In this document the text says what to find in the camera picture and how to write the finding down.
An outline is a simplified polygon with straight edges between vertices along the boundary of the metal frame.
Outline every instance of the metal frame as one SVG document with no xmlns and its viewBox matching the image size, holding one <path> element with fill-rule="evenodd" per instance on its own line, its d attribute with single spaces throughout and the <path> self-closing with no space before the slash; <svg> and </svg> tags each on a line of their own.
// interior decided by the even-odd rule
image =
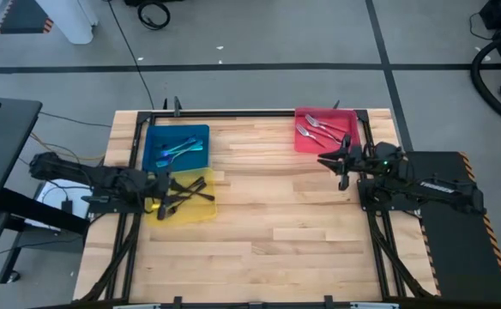
<svg viewBox="0 0 501 309">
<path fill-rule="evenodd" d="M 165 102 L 165 105 L 163 105 L 163 108 L 167 108 L 167 103 Z M 365 131 L 365 145 L 369 149 L 369 151 L 373 151 L 373 140 L 372 140 L 372 133 L 371 133 L 371 126 L 369 123 L 369 117 L 368 117 L 368 112 L 367 110 L 356 110 L 356 113 L 358 114 L 358 119 L 362 123 L 364 131 Z M 179 104 L 179 101 L 177 101 L 177 98 L 175 98 L 175 110 L 174 111 L 161 111 L 161 112 L 138 112 L 136 116 L 136 127 L 135 127 L 135 134 L 132 140 L 132 148 L 130 151 L 130 161 L 129 161 L 129 167 L 134 168 L 136 166 L 136 158 L 138 156 L 138 148 L 140 146 L 140 137 L 142 135 L 142 129 L 143 125 L 149 121 L 150 124 L 155 124 L 156 120 L 158 118 L 207 118 L 207 117 L 294 117 L 294 110 L 293 109 L 286 109 L 286 110 L 229 110 L 229 111 L 182 111 L 181 110 L 181 105 Z M 372 236 L 372 224 L 376 224 L 376 219 L 377 215 L 373 212 L 367 211 L 366 212 L 368 222 L 369 222 L 369 228 L 371 229 L 371 236 Z M 382 217 L 383 221 L 383 226 L 384 226 L 384 232 L 387 238 L 387 242 L 391 246 L 392 250 L 396 252 L 395 248 L 395 240 L 394 240 L 394 234 L 391 226 L 391 221 L 389 218 L 389 214 L 387 211 L 381 212 L 380 216 Z M 124 230 L 126 228 L 126 215 L 121 214 L 119 216 L 119 222 L 118 222 L 118 227 L 116 231 L 116 238 L 114 242 L 114 251 L 113 251 L 113 256 L 115 256 L 119 250 L 120 244 L 123 242 L 123 237 L 124 237 Z M 137 228 L 139 230 L 140 227 L 140 222 L 141 222 L 142 215 L 141 214 L 135 214 L 133 217 L 133 222 L 132 224 L 136 224 Z M 136 246 L 137 246 L 137 237 L 136 235 L 136 241 L 134 242 L 133 246 L 130 248 L 128 257 L 127 257 L 127 264 L 124 272 L 124 282 L 123 282 L 123 292 L 122 292 L 122 299 L 128 300 L 130 297 L 130 288 L 132 285 L 132 276 L 133 276 L 133 271 L 134 271 L 134 266 L 135 266 L 135 261 L 136 261 Z M 377 242 L 374 241 L 374 239 L 371 240 L 372 242 L 372 247 L 374 251 L 374 258 L 375 258 L 375 265 L 377 268 L 377 274 L 378 274 L 378 284 L 380 287 L 380 292 L 382 295 L 383 300 L 389 298 L 389 286 L 388 286 L 388 281 L 387 281 L 387 276 L 386 276 L 386 269 L 383 263 L 383 256 L 382 256 L 382 249 L 378 245 Z M 401 274 L 398 269 L 393 267 L 393 271 L 395 274 L 395 285 L 397 289 L 397 295 L 399 297 L 405 297 L 405 286 L 403 284 L 403 280 L 401 279 Z M 113 291 L 115 290 L 115 281 L 116 281 L 116 275 L 112 277 L 110 282 L 108 282 L 107 290 L 106 290 L 106 299 L 112 299 L 113 297 Z M 305 307 L 305 308 L 335 308 L 335 307 L 348 307 L 350 303 L 348 302 L 337 302 L 334 303 L 332 301 L 332 296 L 330 295 L 325 295 L 325 302 L 317 302 L 317 303 L 275 303 L 276 307 L 283 308 L 283 307 Z M 172 308 L 175 308 L 176 301 L 173 302 Z M 268 303 L 268 307 L 272 306 L 274 303 Z M 206 308 L 208 305 L 213 305 L 218 307 L 218 304 L 193 304 L 196 305 L 197 307 L 202 307 Z M 249 307 L 250 304 L 222 304 L 222 306 L 230 306 L 230 307 Z"/>
</svg>

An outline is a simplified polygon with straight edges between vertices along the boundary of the concrete floor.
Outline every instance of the concrete floor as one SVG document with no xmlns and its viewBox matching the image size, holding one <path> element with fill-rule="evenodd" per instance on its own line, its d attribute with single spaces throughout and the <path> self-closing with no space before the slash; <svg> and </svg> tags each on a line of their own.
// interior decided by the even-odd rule
<svg viewBox="0 0 501 309">
<path fill-rule="evenodd" d="M 116 110 L 149 109 L 137 73 L 35 69 L 132 65 L 107 3 L 87 1 L 100 19 L 89 45 L 71 45 L 57 27 L 48 34 L 0 35 L 0 67 L 35 72 L 0 74 L 0 97 L 39 100 L 46 112 L 103 124 L 111 123 Z M 468 31 L 468 17 L 485 0 L 372 2 L 393 64 L 469 64 L 476 47 L 487 43 Z M 135 9 L 118 0 L 112 4 L 141 65 L 381 62 L 366 0 L 186 0 L 167 4 L 172 23 L 159 32 L 142 27 Z M 474 28 L 488 34 L 479 19 Z M 489 56 L 491 63 L 501 62 L 498 54 Z M 399 107 L 392 106 L 381 70 L 161 69 L 143 76 L 157 106 L 177 95 L 186 109 L 332 106 L 336 100 L 347 107 Z M 483 76 L 492 90 L 501 83 L 501 71 Z M 394 77 L 414 149 L 468 153 L 501 248 L 501 118 L 477 95 L 465 70 L 400 70 Z M 35 132 L 81 156 L 102 154 L 109 136 L 107 129 L 46 116 Z M 41 151 L 30 141 L 21 158 Z M 37 185 L 23 164 L 7 183 L 28 196 Z M 0 250 L 11 239 L 6 233 Z M 22 250 L 16 268 L 24 278 L 0 286 L 0 308 L 68 302 L 80 258 L 80 253 Z"/>
</svg>

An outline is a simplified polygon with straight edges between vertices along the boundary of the wooden tabletop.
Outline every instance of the wooden tabletop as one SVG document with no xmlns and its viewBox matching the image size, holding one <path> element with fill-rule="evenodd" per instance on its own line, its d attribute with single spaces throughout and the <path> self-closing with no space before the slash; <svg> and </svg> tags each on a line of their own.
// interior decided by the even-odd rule
<svg viewBox="0 0 501 309">
<path fill-rule="evenodd" d="M 128 165 L 136 114 L 116 113 L 107 165 Z M 398 143 L 388 109 L 371 109 L 369 117 L 375 142 Z M 160 118 L 158 124 L 210 126 L 218 215 L 181 227 L 142 220 L 130 302 L 381 300 L 357 175 L 338 191 L 339 179 L 316 155 L 293 150 L 293 118 Z M 138 167 L 144 142 L 140 148 Z M 401 212 L 391 218 L 401 260 L 435 294 L 418 220 Z M 118 215 L 105 215 L 91 226 L 74 299 L 110 262 L 117 223 Z M 116 296 L 124 264 L 120 269 Z M 391 267 L 386 270 L 395 294 Z"/>
</svg>

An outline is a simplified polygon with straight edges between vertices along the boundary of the yellow tray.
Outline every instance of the yellow tray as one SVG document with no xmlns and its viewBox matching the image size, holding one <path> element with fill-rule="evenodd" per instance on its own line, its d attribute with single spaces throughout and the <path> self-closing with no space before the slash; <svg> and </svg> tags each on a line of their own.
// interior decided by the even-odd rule
<svg viewBox="0 0 501 309">
<path fill-rule="evenodd" d="M 204 177 L 207 186 L 199 192 L 214 197 L 214 172 L 209 167 L 172 173 L 171 177 L 176 179 L 176 181 L 184 187 L 188 187 L 198 178 Z M 176 191 L 168 191 L 168 195 L 176 193 Z M 146 209 L 152 210 L 153 212 L 151 214 L 146 214 L 145 220 L 151 227 L 175 227 L 186 223 L 211 220 L 216 217 L 217 211 L 216 201 L 211 202 L 197 194 L 194 194 L 191 199 L 180 205 L 176 213 L 165 220 L 157 220 L 158 208 L 158 203 L 153 203 L 151 198 L 146 198 Z"/>
</svg>

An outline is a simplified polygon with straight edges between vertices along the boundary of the black desk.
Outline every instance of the black desk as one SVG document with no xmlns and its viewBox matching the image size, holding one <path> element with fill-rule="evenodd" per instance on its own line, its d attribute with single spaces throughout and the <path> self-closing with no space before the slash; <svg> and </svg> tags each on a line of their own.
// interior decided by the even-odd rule
<svg viewBox="0 0 501 309">
<path fill-rule="evenodd" d="M 4 188 L 37 121 L 42 104 L 30 100 L 0 99 L 0 102 L 3 103 L 0 108 L 0 236 L 5 228 L 19 232 L 0 275 L 0 283 L 6 283 L 20 253 L 20 248 L 15 248 L 26 226 L 24 218 L 41 221 L 78 234 L 84 234 L 87 231 L 88 222 Z"/>
</svg>

